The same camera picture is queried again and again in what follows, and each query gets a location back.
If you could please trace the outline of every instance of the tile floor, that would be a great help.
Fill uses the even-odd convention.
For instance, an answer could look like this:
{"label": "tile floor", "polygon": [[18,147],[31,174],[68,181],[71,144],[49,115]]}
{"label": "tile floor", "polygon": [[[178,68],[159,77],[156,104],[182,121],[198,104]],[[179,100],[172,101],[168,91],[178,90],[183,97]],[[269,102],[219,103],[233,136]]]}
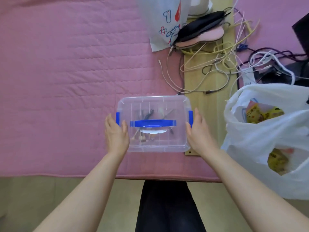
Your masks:
{"label": "tile floor", "polygon": [[[0,232],[31,232],[82,179],[0,178]],[[116,179],[98,231],[134,231],[143,180]],[[222,183],[188,183],[208,232],[250,232]],[[289,201],[309,216],[309,201]]]}

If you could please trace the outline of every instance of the black eye mask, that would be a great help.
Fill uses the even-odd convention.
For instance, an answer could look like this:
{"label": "black eye mask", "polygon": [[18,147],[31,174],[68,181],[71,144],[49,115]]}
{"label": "black eye mask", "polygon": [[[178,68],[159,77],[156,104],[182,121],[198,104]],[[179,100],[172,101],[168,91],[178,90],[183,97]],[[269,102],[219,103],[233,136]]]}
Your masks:
{"label": "black eye mask", "polygon": [[218,26],[229,14],[226,14],[225,11],[216,11],[188,23],[179,30],[175,43],[191,40],[201,33]]}

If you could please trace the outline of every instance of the white plastic bag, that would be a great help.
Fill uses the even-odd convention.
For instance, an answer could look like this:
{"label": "white plastic bag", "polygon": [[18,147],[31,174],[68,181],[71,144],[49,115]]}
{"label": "white plastic bag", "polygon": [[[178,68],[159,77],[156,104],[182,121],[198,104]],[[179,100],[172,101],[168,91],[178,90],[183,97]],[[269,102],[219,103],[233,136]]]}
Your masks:
{"label": "white plastic bag", "polygon": [[[227,135],[222,149],[270,189],[286,199],[309,199],[309,88],[286,84],[248,85],[224,110]],[[244,122],[250,99],[277,106],[284,115],[258,124]],[[273,148],[293,148],[291,171],[280,176],[267,163]]]}
{"label": "white plastic bag", "polygon": [[191,0],[137,0],[152,51],[171,47],[186,24]]}

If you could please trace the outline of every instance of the hand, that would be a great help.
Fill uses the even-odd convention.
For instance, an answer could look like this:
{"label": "hand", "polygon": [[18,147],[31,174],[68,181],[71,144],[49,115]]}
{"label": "hand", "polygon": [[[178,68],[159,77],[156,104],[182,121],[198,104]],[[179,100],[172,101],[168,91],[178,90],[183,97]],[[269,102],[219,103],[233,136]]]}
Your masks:
{"label": "hand", "polygon": [[108,153],[119,154],[123,157],[130,143],[127,123],[122,121],[120,127],[109,114],[105,118],[105,139]]}
{"label": "hand", "polygon": [[201,116],[197,108],[194,110],[192,128],[189,123],[186,123],[186,129],[189,143],[199,155],[219,149],[216,141],[209,132],[204,117]]}

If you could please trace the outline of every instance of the plastic box lid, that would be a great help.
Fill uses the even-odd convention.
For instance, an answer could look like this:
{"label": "plastic box lid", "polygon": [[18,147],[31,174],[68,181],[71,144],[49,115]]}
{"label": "plastic box lid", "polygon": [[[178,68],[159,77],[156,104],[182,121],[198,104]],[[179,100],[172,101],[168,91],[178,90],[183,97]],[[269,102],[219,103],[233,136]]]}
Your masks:
{"label": "plastic box lid", "polygon": [[186,122],[193,124],[189,99],[184,95],[123,98],[116,122],[128,124],[128,152],[185,152],[190,149]]}

